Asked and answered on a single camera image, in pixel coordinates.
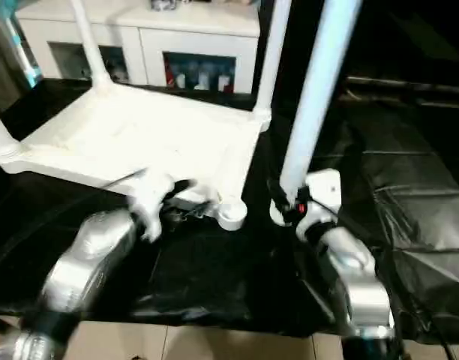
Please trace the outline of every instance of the cabinet door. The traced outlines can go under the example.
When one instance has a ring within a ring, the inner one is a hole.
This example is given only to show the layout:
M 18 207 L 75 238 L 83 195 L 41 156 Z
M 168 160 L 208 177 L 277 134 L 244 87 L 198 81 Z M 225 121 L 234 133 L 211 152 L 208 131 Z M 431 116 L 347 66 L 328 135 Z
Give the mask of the cabinet door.
M 197 73 L 205 71 L 210 73 L 210 83 L 217 83 L 218 77 L 225 76 L 230 78 L 234 92 L 251 93 L 257 37 L 149 28 L 139 31 L 148 84 L 168 86 L 170 79 L 181 71 L 186 83 L 193 85 Z
M 21 19 L 19 21 L 44 77 L 89 78 L 89 65 L 74 22 Z M 137 28 L 91 26 L 111 77 L 120 83 L 147 84 Z

